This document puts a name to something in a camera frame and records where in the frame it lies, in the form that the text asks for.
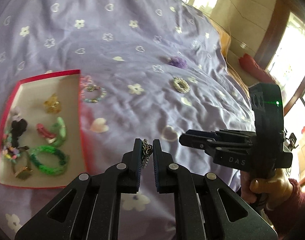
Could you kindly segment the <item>right hand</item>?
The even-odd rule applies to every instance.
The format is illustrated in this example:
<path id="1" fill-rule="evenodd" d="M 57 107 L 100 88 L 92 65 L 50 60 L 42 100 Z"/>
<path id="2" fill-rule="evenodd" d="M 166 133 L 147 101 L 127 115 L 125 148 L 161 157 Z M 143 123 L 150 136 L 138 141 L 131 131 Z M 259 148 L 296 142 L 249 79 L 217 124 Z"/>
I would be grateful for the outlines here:
<path id="1" fill-rule="evenodd" d="M 276 169 L 270 179 L 252 178 L 248 172 L 240 172 L 241 198 L 248 204 L 257 200 L 257 194 L 267 194 L 266 207 L 273 210 L 287 201 L 293 191 L 293 186 L 283 169 Z"/>

